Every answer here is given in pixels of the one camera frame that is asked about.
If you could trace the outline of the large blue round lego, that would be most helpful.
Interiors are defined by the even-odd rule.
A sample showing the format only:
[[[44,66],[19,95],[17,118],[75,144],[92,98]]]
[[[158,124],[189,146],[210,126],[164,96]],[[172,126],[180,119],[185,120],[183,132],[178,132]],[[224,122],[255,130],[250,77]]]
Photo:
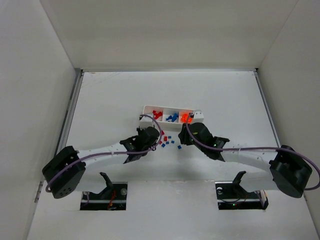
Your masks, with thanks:
[[[178,113],[174,113],[172,115],[169,115],[167,118],[166,118],[166,121],[167,122],[171,122],[171,123],[174,123],[175,121],[177,121],[179,118],[179,114]]]

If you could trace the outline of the large red round lego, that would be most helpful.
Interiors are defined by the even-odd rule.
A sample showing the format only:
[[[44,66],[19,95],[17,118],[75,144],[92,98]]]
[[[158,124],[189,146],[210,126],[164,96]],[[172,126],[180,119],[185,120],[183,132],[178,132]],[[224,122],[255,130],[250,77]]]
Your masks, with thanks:
[[[153,118],[155,120],[157,120],[157,119],[159,119],[159,118],[161,118],[163,116],[163,112],[162,111],[153,110],[152,114],[153,114]]]

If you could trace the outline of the white three-compartment tray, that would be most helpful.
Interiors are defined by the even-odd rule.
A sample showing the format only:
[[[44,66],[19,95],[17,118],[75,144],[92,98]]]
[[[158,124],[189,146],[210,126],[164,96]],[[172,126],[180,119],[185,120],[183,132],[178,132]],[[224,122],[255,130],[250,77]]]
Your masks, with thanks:
[[[151,116],[160,125],[163,131],[179,132],[192,113],[189,123],[202,123],[204,114],[201,110],[187,108],[173,108],[164,106],[145,105],[142,114]]]

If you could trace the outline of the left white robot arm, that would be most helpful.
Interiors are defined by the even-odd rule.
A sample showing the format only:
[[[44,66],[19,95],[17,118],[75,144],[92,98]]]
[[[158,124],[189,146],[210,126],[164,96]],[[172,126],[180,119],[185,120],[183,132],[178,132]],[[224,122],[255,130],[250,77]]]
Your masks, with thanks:
[[[71,145],[66,146],[42,169],[47,182],[45,191],[55,199],[64,198],[74,191],[85,192],[85,188],[78,185],[86,170],[137,161],[156,149],[162,133],[161,129],[149,126],[138,128],[137,135],[107,147],[76,150]]]

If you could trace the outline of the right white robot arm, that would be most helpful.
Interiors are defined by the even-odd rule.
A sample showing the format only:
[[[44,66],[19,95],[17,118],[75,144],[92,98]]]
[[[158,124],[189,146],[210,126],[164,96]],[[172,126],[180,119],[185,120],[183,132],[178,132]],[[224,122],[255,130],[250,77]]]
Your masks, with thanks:
[[[181,144],[196,146],[211,160],[260,169],[259,172],[241,170],[232,181],[248,193],[279,190],[292,198],[301,198],[312,174],[307,160],[286,145],[246,147],[228,138],[213,136],[201,122],[184,123],[178,137]]]

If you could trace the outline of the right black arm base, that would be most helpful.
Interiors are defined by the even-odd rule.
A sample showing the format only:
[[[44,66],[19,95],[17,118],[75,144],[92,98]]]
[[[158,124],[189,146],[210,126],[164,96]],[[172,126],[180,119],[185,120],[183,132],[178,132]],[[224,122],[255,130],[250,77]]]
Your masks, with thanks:
[[[240,186],[246,171],[240,171],[232,181],[216,181],[215,191],[219,210],[266,210],[269,200],[265,191],[247,192]]]

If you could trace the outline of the large orange round lego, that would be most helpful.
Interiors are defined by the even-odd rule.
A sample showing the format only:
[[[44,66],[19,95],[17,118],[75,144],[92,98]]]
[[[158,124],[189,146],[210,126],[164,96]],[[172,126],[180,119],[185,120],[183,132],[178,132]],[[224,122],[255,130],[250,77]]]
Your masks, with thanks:
[[[193,121],[193,118],[190,117],[187,113],[184,113],[180,120],[182,123],[189,123],[190,124]]]

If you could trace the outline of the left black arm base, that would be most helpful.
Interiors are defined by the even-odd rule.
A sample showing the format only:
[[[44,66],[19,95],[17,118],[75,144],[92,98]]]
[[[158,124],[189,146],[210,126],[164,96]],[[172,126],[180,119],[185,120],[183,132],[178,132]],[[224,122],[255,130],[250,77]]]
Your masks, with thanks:
[[[103,178],[103,189],[99,193],[83,192],[81,211],[125,211],[127,208],[127,182],[112,182],[105,172],[99,173]]]

